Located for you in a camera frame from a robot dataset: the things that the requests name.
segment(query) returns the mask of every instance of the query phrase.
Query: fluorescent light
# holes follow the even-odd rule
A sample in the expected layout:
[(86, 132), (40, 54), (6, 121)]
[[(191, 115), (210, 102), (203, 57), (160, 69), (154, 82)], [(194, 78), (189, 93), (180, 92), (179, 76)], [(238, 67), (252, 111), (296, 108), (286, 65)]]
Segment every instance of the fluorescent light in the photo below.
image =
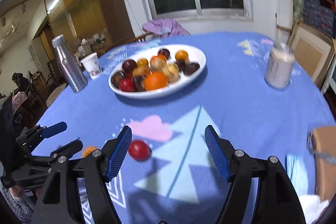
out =
[(49, 7), (49, 9), (48, 9), (48, 12), (50, 13), (50, 11), (52, 10), (52, 9), (54, 9), (55, 8), (55, 6), (56, 6), (56, 4), (57, 4), (57, 2), (59, 2), (60, 0), (54, 0), (54, 2), (52, 3), (52, 5)]

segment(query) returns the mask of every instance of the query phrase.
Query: oval plate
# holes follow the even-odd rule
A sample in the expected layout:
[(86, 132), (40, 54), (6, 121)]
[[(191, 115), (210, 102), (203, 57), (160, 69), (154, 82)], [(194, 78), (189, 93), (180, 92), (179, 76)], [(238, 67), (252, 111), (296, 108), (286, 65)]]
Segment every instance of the oval plate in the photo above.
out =
[(188, 45), (164, 45), (160, 47), (155, 47), (155, 48), (150, 48), (141, 52), (138, 52), (132, 56), (130, 56), (127, 59), (134, 59), (135, 61), (138, 61), (141, 58), (146, 58), (148, 61), (155, 55), (158, 55), (158, 51), (162, 48), (166, 48), (170, 51), (171, 58), (167, 61), (167, 63), (173, 63), (175, 62), (175, 53), (179, 50), (185, 50), (189, 54), (189, 60), (190, 62), (197, 62), (199, 63), (200, 68), (191, 76), (185, 76), (182, 72), (180, 73), (181, 79), (173, 84), (170, 84), (169, 86), (159, 89), (159, 90), (152, 90), (152, 91), (143, 91), (143, 92), (124, 92), (121, 90), (116, 89), (112, 83), (111, 83), (111, 78), (112, 76), (118, 71), (121, 70), (121, 65), (120, 63), (118, 66), (115, 67), (115, 69), (112, 71), (109, 77), (109, 86), (111, 90), (113, 90), (116, 94), (119, 94), (121, 96), (125, 96), (128, 98), (132, 99), (137, 99), (137, 100), (148, 100), (148, 99), (154, 99), (154, 98), (159, 98), (159, 97), (164, 97), (167, 95), (170, 95), (172, 93), (175, 93), (182, 88), (186, 87), (188, 84), (193, 82), (204, 70), (205, 65), (206, 65), (206, 58), (204, 53), (193, 46), (188, 46)]

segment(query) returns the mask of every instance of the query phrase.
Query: wooden frame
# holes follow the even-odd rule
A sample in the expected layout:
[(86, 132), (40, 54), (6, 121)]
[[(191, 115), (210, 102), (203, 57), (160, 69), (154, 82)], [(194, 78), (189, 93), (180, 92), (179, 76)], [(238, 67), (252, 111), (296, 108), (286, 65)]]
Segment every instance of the wooden frame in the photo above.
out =
[(288, 45), (293, 48), (297, 62), (320, 88), (335, 55), (333, 40), (315, 28), (297, 21)]

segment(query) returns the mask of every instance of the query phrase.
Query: white cup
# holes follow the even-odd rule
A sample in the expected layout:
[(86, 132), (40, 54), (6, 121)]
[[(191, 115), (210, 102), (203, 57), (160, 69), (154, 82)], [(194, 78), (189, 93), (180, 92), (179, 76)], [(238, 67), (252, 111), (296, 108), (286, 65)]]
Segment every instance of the white cup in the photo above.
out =
[(81, 63), (83, 64), (86, 71), (89, 73), (91, 79), (99, 77), (99, 75), (102, 73), (102, 69), (98, 60), (98, 54), (96, 52), (83, 58), (81, 60)]

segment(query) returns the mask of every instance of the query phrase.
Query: metal screw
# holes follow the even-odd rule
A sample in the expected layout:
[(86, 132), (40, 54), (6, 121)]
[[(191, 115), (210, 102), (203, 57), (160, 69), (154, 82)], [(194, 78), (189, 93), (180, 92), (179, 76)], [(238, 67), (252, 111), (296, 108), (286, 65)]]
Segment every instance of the metal screw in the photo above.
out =
[(67, 160), (67, 157), (62, 156), (62, 157), (59, 157), (58, 162), (59, 162), (60, 164), (62, 164), (62, 163), (64, 163), (66, 160)]
[(274, 164), (276, 164), (278, 162), (278, 158), (275, 157), (275, 156), (270, 157), (269, 160)]
[(244, 156), (244, 152), (243, 152), (242, 150), (236, 150), (236, 151), (235, 151), (235, 155), (236, 155), (237, 157), (242, 157), (242, 156)]
[(92, 156), (94, 156), (94, 157), (98, 157), (98, 156), (100, 156), (101, 155), (101, 151), (100, 150), (94, 150), (93, 152), (92, 152)]

